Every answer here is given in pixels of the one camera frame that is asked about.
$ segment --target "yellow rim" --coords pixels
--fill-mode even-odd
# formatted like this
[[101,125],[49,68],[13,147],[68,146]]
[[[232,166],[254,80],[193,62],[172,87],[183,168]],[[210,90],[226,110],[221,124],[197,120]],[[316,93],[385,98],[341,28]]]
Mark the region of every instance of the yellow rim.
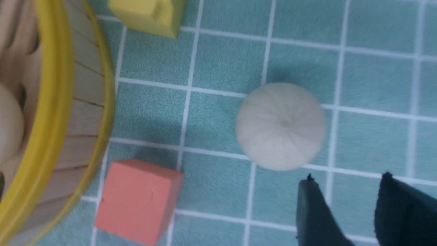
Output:
[[58,1],[36,0],[42,69],[35,122],[14,180],[0,203],[0,245],[29,217],[61,151],[73,101],[73,50],[65,11]]
[[[83,4],[97,36],[105,77],[106,98],[99,137],[88,168],[67,205],[29,245],[52,229],[80,199],[100,166],[112,131],[115,83],[111,56],[98,20],[86,0]],[[74,56],[63,3],[35,0],[35,6],[43,54],[38,106],[23,160],[0,203],[0,245],[18,232],[44,192],[61,152],[73,101]]]
[[54,218],[38,236],[36,236],[30,243],[28,243],[28,246],[41,239],[46,233],[52,230],[56,226],[56,224],[61,221],[62,218],[74,208],[80,197],[91,184],[94,176],[97,173],[98,168],[100,167],[103,155],[111,137],[112,126],[114,124],[115,81],[111,54],[109,53],[109,48],[103,29],[101,28],[100,23],[97,20],[94,12],[92,11],[86,0],[83,0],[83,4],[87,11],[88,17],[91,19],[91,23],[93,24],[94,32],[97,37],[97,44],[100,47],[103,73],[105,78],[105,108],[103,112],[103,119],[100,127],[99,137],[97,139],[96,147],[94,149],[94,153],[91,157],[88,168],[78,187],[74,191],[73,195],[70,197],[70,200],[62,209],[62,211],[56,216],[56,218]]

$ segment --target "square tile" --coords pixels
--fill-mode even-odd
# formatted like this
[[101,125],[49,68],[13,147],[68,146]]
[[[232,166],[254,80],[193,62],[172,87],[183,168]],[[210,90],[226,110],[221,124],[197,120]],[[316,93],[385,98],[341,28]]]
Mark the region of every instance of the square tile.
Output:
[[243,98],[191,94],[185,146],[242,154],[235,122]]
[[197,11],[199,0],[186,0],[184,16],[182,17],[181,26],[195,27],[197,21]]
[[329,141],[331,138],[331,123],[332,123],[332,110],[325,109],[325,117],[326,117],[326,138],[325,144],[323,145],[320,152],[316,155],[316,157],[310,161],[311,164],[326,166],[328,165],[328,157],[329,157]]
[[437,181],[437,123],[418,122],[415,178]]
[[[134,241],[131,241],[129,239],[125,239],[122,237],[119,237],[117,235],[107,233],[106,231],[97,231],[97,238],[96,238],[96,246],[142,246],[143,244],[138,244]],[[159,240],[159,242],[156,244],[156,246],[166,246],[167,245],[167,234],[164,234],[164,236]]]
[[110,143],[108,150],[108,172],[113,161],[121,159],[135,158],[145,162],[160,165],[165,168],[176,170],[177,165],[176,150],[158,149],[131,144]]
[[336,167],[405,175],[408,120],[340,112]]
[[257,167],[252,219],[295,225],[299,181],[306,179],[309,173],[324,192],[326,172],[305,168],[276,172]]
[[273,37],[339,44],[344,0],[278,0]]
[[271,0],[206,0],[201,27],[267,36]]
[[34,245],[89,245],[95,213],[96,204],[94,202],[80,201],[65,219]]
[[425,23],[423,27],[423,53],[437,56],[437,6],[427,4],[425,8]]
[[332,104],[337,63],[337,51],[272,44],[267,82],[300,85],[321,103]]
[[331,211],[344,234],[375,237],[380,179],[335,173]]
[[244,225],[177,214],[173,246],[241,246]]
[[409,113],[413,61],[346,53],[341,105]]
[[347,45],[412,53],[418,3],[351,1]]
[[185,152],[177,207],[245,218],[251,165],[247,160]]
[[123,29],[123,24],[118,21],[100,21],[103,30],[106,35],[106,40],[109,45],[109,49],[112,57],[112,64],[114,65],[114,70],[117,66],[118,59],[118,49],[120,48],[121,31]]
[[250,227],[250,246],[298,246],[295,232],[265,228],[259,226]]
[[189,32],[173,40],[128,30],[120,76],[187,85],[193,40]]
[[437,186],[415,184],[414,188],[426,193],[427,195],[437,199]]
[[261,85],[265,42],[200,35],[193,86],[249,93]]
[[108,0],[88,0],[96,14],[114,16],[108,8]]
[[113,137],[179,144],[186,92],[120,83]]
[[437,63],[422,63],[420,77],[419,114],[437,116]]

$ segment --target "wooden basket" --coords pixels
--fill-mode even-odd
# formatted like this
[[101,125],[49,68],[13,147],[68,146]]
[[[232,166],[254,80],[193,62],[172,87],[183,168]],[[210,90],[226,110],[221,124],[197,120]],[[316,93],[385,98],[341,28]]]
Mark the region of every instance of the wooden basket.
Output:
[[114,71],[86,0],[34,0],[39,47],[27,55],[25,134],[3,170],[0,245],[30,245],[80,199],[112,131]]

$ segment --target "white grout line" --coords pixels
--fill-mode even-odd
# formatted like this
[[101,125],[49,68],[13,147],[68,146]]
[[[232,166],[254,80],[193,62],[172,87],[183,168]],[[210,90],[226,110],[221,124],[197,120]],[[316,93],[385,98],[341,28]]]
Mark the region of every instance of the white grout line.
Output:
[[[94,201],[96,203],[96,212],[94,213],[94,217],[97,214],[97,210],[99,209],[99,205],[100,205],[100,200],[102,199],[104,179],[106,174],[106,168],[108,166],[108,150],[109,150],[109,146],[106,148],[102,160],[102,166],[100,168],[99,189],[97,190],[97,197],[86,197],[86,196],[81,197],[82,200]],[[93,227],[93,231],[91,232],[90,246],[96,245],[97,231],[98,231],[97,228]]]
[[253,193],[255,191],[257,165],[252,162],[249,175],[249,189],[247,193],[247,209],[246,209],[246,223],[244,225],[243,246],[249,246],[250,242],[250,221],[252,219],[253,207]]
[[[261,71],[261,82],[260,82],[261,85],[264,85],[267,82],[267,72],[269,66],[270,47],[271,47],[271,39],[273,35],[275,12],[276,12],[276,0],[271,0],[267,38],[264,38],[266,41],[266,46],[264,51],[263,69]],[[252,166],[250,169],[249,189],[247,194],[247,209],[246,209],[247,221],[244,226],[243,246],[249,246],[250,243],[250,223],[252,219],[253,193],[255,190],[256,172],[257,172],[257,165],[252,162]]]
[[414,3],[423,3],[426,2],[427,4],[437,4],[437,0],[398,0],[401,2],[414,2]]
[[[180,171],[182,167],[182,158],[184,155],[185,135],[187,132],[188,111],[190,109],[191,88],[193,85],[194,67],[196,64],[197,46],[199,43],[199,31],[200,31],[200,24],[202,21],[203,3],[204,0],[199,0],[197,19],[196,19],[196,29],[195,29],[194,40],[193,40],[193,49],[191,52],[190,70],[188,72],[187,94],[185,97],[184,114],[182,116],[182,128],[180,130],[179,152],[177,155],[177,166],[176,166],[176,169],[178,171]],[[167,230],[167,246],[172,245],[173,230],[174,230],[174,215],[171,218],[170,225]]]
[[131,84],[142,84],[142,85],[149,85],[154,87],[170,88],[170,89],[184,90],[184,91],[188,90],[188,87],[185,85],[168,84],[168,83],[155,82],[155,81],[144,81],[139,79],[125,78],[125,77],[120,77],[119,80],[120,82],[131,83]]
[[[161,88],[169,88],[169,89],[175,89],[175,90],[188,91],[188,89],[189,89],[189,87],[186,85],[168,84],[168,83],[155,82],[155,81],[144,81],[144,80],[139,80],[139,79],[125,78],[125,77],[120,77],[119,80],[120,80],[120,82],[125,82],[125,83],[142,84],[142,85],[161,87]],[[191,92],[201,92],[201,93],[205,93],[205,94],[214,94],[214,95],[238,97],[238,98],[245,98],[247,96],[247,94],[244,94],[244,93],[238,93],[238,92],[232,92],[232,91],[218,91],[218,90],[199,88],[199,87],[191,87]]]
[[[418,19],[416,26],[416,40],[415,40],[415,59],[413,67],[412,85],[411,85],[411,115],[416,116],[419,113],[419,96],[420,96],[420,69],[421,61],[420,55],[422,54],[423,45],[423,25],[425,18],[425,4],[426,1],[421,2],[418,8]],[[416,162],[416,137],[417,137],[417,119],[409,120],[408,127],[408,146],[406,154],[406,176],[409,178],[414,177],[414,167]]]
[[264,41],[264,42],[267,41],[267,38],[263,36],[249,35],[249,34],[243,34],[237,32],[224,32],[224,31],[217,31],[217,30],[210,30],[210,29],[200,29],[199,32],[201,34],[209,34],[209,35],[228,37],[228,38],[245,39],[245,40],[252,40],[252,41]]
[[[114,17],[114,16],[98,15],[98,18],[102,21],[120,21],[117,17]],[[180,28],[180,30],[183,32],[196,32],[196,28],[194,28],[194,27],[182,26]],[[268,38],[263,37],[263,36],[248,35],[248,34],[237,33],[237,32],[224,32],[224,31],[204,29],[204,28],[200,28],[199,32],[202,34],[236,38],[236,39],[253,40],[253,41],[267,42],[267,39],[268,39]],[[341,47],[338,45],[317,43],[317,42],[311,42],[311,41],[302,41],[302,40],[295,40],[295,39],[271,38],[271,42],[278,43],[278,44],[316,48],[316,49],[341,50]],[[371,48],[365,48],[365,47],[345,46],[344,50],[348,53],[373,55],[373,56],[383,56],[383,57],[390,57],[393,59],[413,60],[416,57],[415,54],[413,54],[413,53],[402,53],[402,52],[394,52],[394,51],[388,51],[388,50],[382,50],[382,49],[371,49]],[[437,56],[421,55],[420,60],[421,61],[437,62]]]
[[157,143],[152,143],[152,142],[139,141],[139,140],[133,140],[133,139],[124,139],[124,138],[119,138],[119,137],[111,137],[111,142],[119,143],[119,144],[132,144],[132,145],[160,148],[160,149],[167,149],[167,150],[176,150],[176,151],[178,151],[180,149],[179,146],[175,146],[175,145],[157,144]]
[[405,60],[405,59],[412,60],[412,59],[414,59],[414,54],[393,52],[393,51],[387,51],[387,50],[382,50],[382,49],[370,49],[370,48],[364,48],[364,47],[346,46],[345,50],[348,53],[373,55],[373,56],[385,56],[385,57],[390,57],[390,58],[399,59],[399,60]]
[[82,196],[80,200],[85,202],[95,202],[95,203],[99,202],[99,199],[97,197],[89,197],[89,196]]
[[250,224],[255,225],[255,226],[259,226],[259,227],[278,229],[278,230],[282,230],[282,231],[297,232],[297,228],[295,226],[292,226],[292,225],[281,225],[281,224],[262,222],[262,221],[254,221],[254,220],[252,220],[250,222]]
[[117,67],[115,69],[115,93],[116,94],[118,91],[118,84],[119,84],[120,73],[121,73],[121,64],[123,62],[123,52],[125,50],[127,32],[128,32],[128,28],[125,25],[123,25],[123,29],[121,31],[120,46],[118,48]]
[[[175,90],[184,90],[184,91],[188,90],[188,86],[185,86],[185,85],[168,84],[168,83],[154,82],[154,81],[143,81],[143,80],[130,79],[130,78],[125,78],[125,77],[120,77],[119,80],[120,80],[120,82],[125,82],[125,83],[142,84],[142,85],[148,85],[148,86],[154,86],[154,87],[170,88],[170,89],[175,89]],[[193,91],[194,92],[201,92],[201,93],[205,93],[205,94],[238,97],[238,98],[244,98],[247,96],[247,94],[244,94],[244,93],[231,92],[231,91],[219,91],[219,90],[197,88],[197,87],[191,87],[191,91],[192,92]],[[349,107],[349,106],[335,106],[335,105],[331,105],[331,104],[322,104],[322,107],[325,109],[330,109],[330,110],[337,109],[338,111],[342,111],[342,112],[353,112],[353,113],[360,113],[360,114],[367,114],[367,115],[374,115],[374,116],[383,116],[383,117],[390,117],[390,118],[399,118],[399,119],[415,119],[418,121],[427,121],[427,122],[436,122],[437,123],[437,117],[414,116],[411,114],[387,112],[387,111],[381,111],[381,110],[375,110],[375,109],[362,109],[362,108],[355,108],[355,107]]]
[[277,44],[286,44],[286,45],[295,45],[306,48],[317,48],[317,49],[325,49],[325,50],[339,50],[340,47],[338,45],[324,44],[324,43],[316,43],[311,41],[300,41],[294,39],[281,39],[281,38],[272,38],[271,41]]
[[266,48],[264,53],[263,70],[261,72],[261,85],[264,85],[267,82],[267,72],[269,67],[269,57],[270,57],[271,40],[273,35],[275,11],[276,11],[276,0],[272,0],[271,7],[270,7],[269,27],[267,29],[267,39],[266,39]]
[[246,219],[225,216],[225,215],[202,213],[202,212],[196,212],[196,211],[185,210],[185,209],[176,209],[174,212],[175,214],[187,215],[187,216],[198,217],[198,218],[220,220],[220,221],[226,221],[226,222],[238,223],[238,224],[246,223]]
[[196,87],[192,87],[191,91],[201,92],[201,93],[206,93],[206,94],[213,94],[213,95],[220,95],[220,96],[238,97],[238,98],[245,98],[247,96],[247,94],[244,94],[244,93],[231,92],[231,91],[218,91],[218,90],[196,88]]
[[[151,142],[146,142],[146,141],[122,139],[122,138],[117,138],[117,137],[112,137],[111,142],[145,146],[145,147],[153,147],[153,148],[162,148],[162,149],[168,149],[168,150],[177,150],[177,151],[180,150],[180,147],[176,146],[176,145],[156,144],[156,143],[151,143]],[[183,151],[190,152],[190,153],[217,156],[217,157],[235,158],[235,159],[248,160],[248,161],[250,160],[245,155],[222,152],[222,151],[211,151],[211,150],[190,148],[190,147],[184,147]],[[305,166],[303,166],[303,168],[309,169],[309,170],[334,172],[334,173],[361,176],[361,177],[367,177],[367,178],[375,178],[375,179],[380,179],[382,176],[382,174],[376,173],[376,172],[358,171],[358,170],[352,170],[352,169],[343,169],[343,168],[338,168],[338,167],[329,167],[329,166],[313,165],[313,164],[306,164]],[[408,178],[408,177],[404,177],[404,176],[394,176],[394,177],[396,179],[403,181],[403,182],[411,182],[411,183],[423,184],[423,185],[428,185],[428,186],[437,186],[437,181],[413,179],[413,178]]]
[[339,111],[342,112],[351,112],[351,113],[359,113],[359,114],[367,114],[374,116],[382,116],[382,117],[390,117],[390,118],[399,118],[399,119],[412,119],[413,117],[410,114],[402,114],[402,113],[394,113],[387,111],[380,111],[374,109],[360,109],[348,106],[338,106]]
[[213,156],[228,157],[228,158],[248,160],[248,161],[250,160],[245,155],[227,153],[227,152],[221,152],[221,151],[205,150],[205,149],[190,148],[190,147],[184,147],[184,151],[190,152],[190,153],[196,153],[196,154],[203,154],[203,155],[213,155]]
[[[343,81],[343,68],[344,68],[344,53],[347,39],[347,23],[349,20],[349,8],[350,8],[350,0],[346,0],[344,4],[344,12],[343,12],[343,23],[341,27],[341,38],[340,38],[340,53],[338,56],[338,65],[337,65],[337,75],[335,82],[335,94],[334,94],[334,110],[332,114],[332,122],[331,122],[331,132],[329,134],[329,155],[328,155],[328,167],[335,167],[335,155],[336,155],[336,143],[337,143],[337,131],[338,131],[338,118],[339,118],[339,110],[340,106],[340,95],[341,95],[341,84]],[[334,172],[329,171],[326,177],[326,203],[330,206],[332,203],[332,194],[333,194],[333,186],[334,186]]]
[[425,62],[437,62],[437,57],[422,55],[420,56],[420,60]]

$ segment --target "wooden slat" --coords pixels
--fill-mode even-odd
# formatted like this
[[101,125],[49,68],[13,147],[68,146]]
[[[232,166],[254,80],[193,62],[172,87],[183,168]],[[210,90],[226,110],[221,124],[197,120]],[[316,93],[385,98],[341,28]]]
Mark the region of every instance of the wooden slat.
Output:
[[20,83],[25,74],[26,55],[30,54],[38,40],[36,12],[33,0],[25,0],[14,32],[10,48],[4,50],[0,61],[0,83],[8,88],[15,98],[21,96]]
[[85,166],[89,163],[97,137],[67,136],[62,145],[55,170]]
[[74,70],[74,98],[103,106],[105,103],[103,76],[77,63]]
[[103,74],[99,48],[78,33],[73,32],[72,35],[74,60],[99,74]]
[[54,171],[38,204],[59,199],[73,193],[87,167]]
[[0,1],[0,57],[14,37],[22,0]]
[[67,135],[98,136],[103,107],[73,100]]
[[33,238],[38,236],[44,230],[44,228],[47,225],[48,225],[48,223],[47,224],[38,225],[38,226],[33,227],[31,229],[28,229],[26,231],[20,231],[9,242],[8,246],[23,246],[23,245],[26,245],[26,243],[30,242]]
[[97,39],[91,21],[69,1],[65,0],[64,4],[71,28],[82,35],[86,40],[97,45]]
[[27,231],[34,227],[47,224],[64,208],[69,199],[70,196],[67,196],[47,203],[38,204],[26,223],[21,227],[21,231]]

